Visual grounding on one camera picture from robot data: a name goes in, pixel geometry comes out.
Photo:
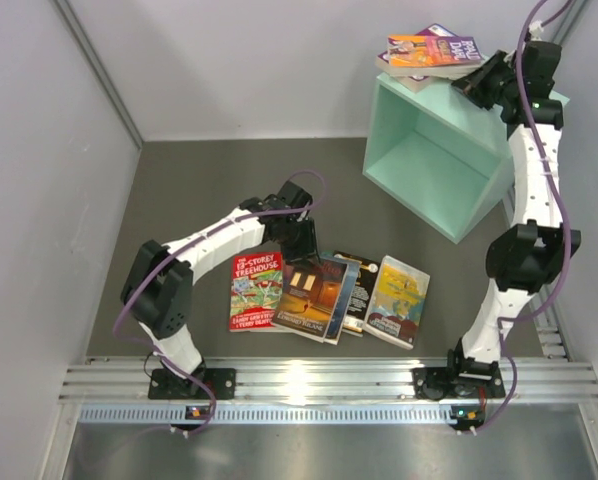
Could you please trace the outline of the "Edward Tulane dark book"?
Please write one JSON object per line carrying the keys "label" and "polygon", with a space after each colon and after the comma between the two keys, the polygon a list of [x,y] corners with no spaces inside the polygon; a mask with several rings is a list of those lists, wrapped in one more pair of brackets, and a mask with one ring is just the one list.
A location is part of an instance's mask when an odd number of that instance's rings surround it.
{"label": "Edward Tulane dark book", "polygon": [[282,291],[271,324],[322,343],[333,320],[348,266],[337,259],[317,265],[285,264]]}

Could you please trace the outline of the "red Treehouse book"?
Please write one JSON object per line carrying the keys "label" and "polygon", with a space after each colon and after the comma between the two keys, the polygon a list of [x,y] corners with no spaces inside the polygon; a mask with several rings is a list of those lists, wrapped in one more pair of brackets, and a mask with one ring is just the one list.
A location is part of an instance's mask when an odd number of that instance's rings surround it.
{"label": "red Treehouse book", "polygon": [[280,252],[235,256],[230,289],[231,333],[272,332],[282,293],[283,260]]}

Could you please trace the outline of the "orange Roald Dahl Charlie book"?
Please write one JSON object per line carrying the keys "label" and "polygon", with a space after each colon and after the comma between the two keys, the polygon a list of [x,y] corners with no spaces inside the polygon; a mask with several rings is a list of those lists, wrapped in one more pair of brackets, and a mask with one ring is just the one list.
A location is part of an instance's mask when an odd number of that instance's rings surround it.
{"label": "orange Roald Dahl Charlie book", "polygon": [[458,79],[477,70],[484,58],[473,37],[390,35],[377,66],[393,77]]}

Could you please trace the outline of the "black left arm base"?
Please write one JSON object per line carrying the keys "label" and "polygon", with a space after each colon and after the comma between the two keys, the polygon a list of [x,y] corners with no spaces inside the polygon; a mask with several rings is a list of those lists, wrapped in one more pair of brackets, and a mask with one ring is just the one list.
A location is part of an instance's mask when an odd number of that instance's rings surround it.
{"label": "black left arm base", "polygon": [[[217,400],[232,400],[235,396],[237,372],[233,368],[209,368],[203,375],[204,385]],[[167,368],[151,373],[148,390],[150,400],[208,400],[209,395],[194,382],[175,375]]]}

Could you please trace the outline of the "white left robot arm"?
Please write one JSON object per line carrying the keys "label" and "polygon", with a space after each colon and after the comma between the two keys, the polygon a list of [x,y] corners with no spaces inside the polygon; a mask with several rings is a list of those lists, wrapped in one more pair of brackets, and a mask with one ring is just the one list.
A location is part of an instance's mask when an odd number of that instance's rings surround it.
{"label": "white left robot arm", "polygon": [[320,263],[312,196],[288,180],[278,193],[247,199],[215,224],[180,240],[145,242],[121,293],[123,309],[148,335],[170,384],[184,397],[205,384],[205,362],[187,322],[194,283],[241,252],[274,242],[289,265]]}

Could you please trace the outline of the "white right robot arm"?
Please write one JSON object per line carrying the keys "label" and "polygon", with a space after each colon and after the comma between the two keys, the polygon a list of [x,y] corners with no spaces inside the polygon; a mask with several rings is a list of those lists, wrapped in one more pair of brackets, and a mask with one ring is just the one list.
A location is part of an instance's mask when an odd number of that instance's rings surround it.
{"label": "white right robot arm", "polygon": [[571,228],[558,186],[558,147],[563,105],[551,98],[559,45],[522,42],[508,54],[496,52],[452,86],[481,109],[499,106],[514,167],[515,204],[510,228],[489,247],[489,285],[477,317],[448,354],[445,382],[469,396],[494,382],[501,343],[523,309],[546,285],[562,285],[581,244]]}

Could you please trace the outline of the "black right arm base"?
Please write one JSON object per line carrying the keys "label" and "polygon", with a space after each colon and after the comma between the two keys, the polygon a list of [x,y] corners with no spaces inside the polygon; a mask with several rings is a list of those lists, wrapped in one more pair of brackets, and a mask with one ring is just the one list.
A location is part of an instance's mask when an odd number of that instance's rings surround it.
{"label": "black right arm base", "polygon": [[487,399],[503,399],[506,395],[501,372],[493,372],[489,380],[472,377],[452,377],[446,367],[420,367],[412,370],[415,397],[441,401],[445,399],[478,399],[484,393]]}

